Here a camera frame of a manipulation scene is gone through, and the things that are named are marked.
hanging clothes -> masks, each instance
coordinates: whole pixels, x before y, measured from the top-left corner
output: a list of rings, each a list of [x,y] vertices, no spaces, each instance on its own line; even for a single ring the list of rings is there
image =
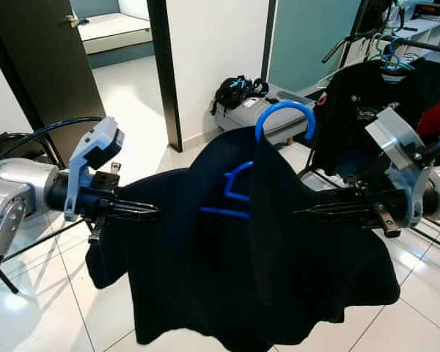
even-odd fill
[[[253,167],[233,189],[249,194],[250,203],[224,197],[224,174],[250,160]],[[274,344],[299,344],[318,321],[343,322],[347,306],[392,304],[399,297],[377,235],[358,223],[293,215],[322,196],[298,180],[264,136],[257,144],[253,128],[222,134],[189,169],[117,193],[164,214],[157,222],[113,221],[87,253],[98,288],[128,272],[138,343],[187,328],[232,352],[266,352]],[[202,213],[202,206],[251,218]]]
[[[365,126],[387,107],[417,128],[424,106],[423,78],[416,70],[407,70],[402,81],[385,81],[382,65],[371,61],[345,68],[333,77],[317,101],[313,169],[347,177],[373,164],[381,149],[368,136]]]

